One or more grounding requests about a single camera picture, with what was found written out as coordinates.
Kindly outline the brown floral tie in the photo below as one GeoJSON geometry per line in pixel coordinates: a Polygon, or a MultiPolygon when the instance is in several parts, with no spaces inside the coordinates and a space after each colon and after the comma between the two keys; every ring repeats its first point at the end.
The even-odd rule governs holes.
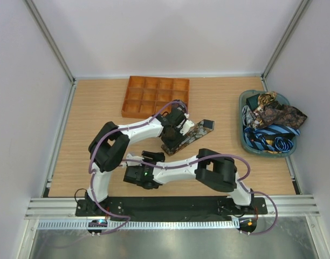
{"type": "Polygon", "coordinates": [[[208,119],[203,119],[195,124],[185,135],[177,134],[176,140],[166,140],[163,138],[161,149],[169,156],[172,156],[182,149],[186,148],[194,141],[204,137],[214,130],[215,122],[208,119]]]}

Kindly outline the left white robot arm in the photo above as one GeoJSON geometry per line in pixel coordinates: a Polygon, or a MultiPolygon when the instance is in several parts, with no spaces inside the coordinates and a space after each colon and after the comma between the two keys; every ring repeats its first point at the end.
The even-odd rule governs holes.
{"type": "Polygon", "coordinates": [[[90,163],[88,172],[92,175],[87,191],[90,201],[88,210],[95,216],[106,211],[108,185],[114,171],[125,156],[128,146],[149,138],[162,138],[168,142],[181,143],[194,123],[189,114],[181,108],[172,108],[170,113],[155,115],[128,125],[107,122],[88,147],[90,163]]]}

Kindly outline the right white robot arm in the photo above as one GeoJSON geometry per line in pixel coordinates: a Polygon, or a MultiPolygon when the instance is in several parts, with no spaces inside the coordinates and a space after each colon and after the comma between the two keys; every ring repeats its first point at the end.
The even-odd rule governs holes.
{"type": "Polygon", "coordinates": [[[228,193],[243,214],[255,207],[252,189],[243,184],[250,175],[250,164],[243,158],[201,148],[197,155],[165,162],[163,152],[143,151],[141,156],[127,154],[124,182],[144,189],[157,189],[169,182],[197,180],[212,190],[228,193]]]}

